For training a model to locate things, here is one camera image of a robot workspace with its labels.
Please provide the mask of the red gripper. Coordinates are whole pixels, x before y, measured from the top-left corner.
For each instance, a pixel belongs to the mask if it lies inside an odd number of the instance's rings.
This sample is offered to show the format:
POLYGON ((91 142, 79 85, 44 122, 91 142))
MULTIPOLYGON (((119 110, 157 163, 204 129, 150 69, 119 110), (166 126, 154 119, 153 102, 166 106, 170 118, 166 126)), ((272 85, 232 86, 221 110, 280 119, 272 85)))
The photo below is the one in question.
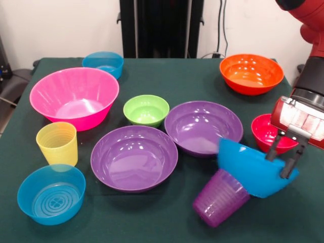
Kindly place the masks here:
POLYGON ((288 150, 291 157, 286 160, 285 166, 280 172, 280 177, 283 179, 290 177, 308 144, 323 149, 323 112, 316 108, 282 96, 277 100, 272 111, 271 124, 280 131, 266 154, 265 159, 268 161, 273 161, 276 158, 276 148, 284 136, 284 132, 287 137, 303 138, 307 141, 299 142, 288 150))

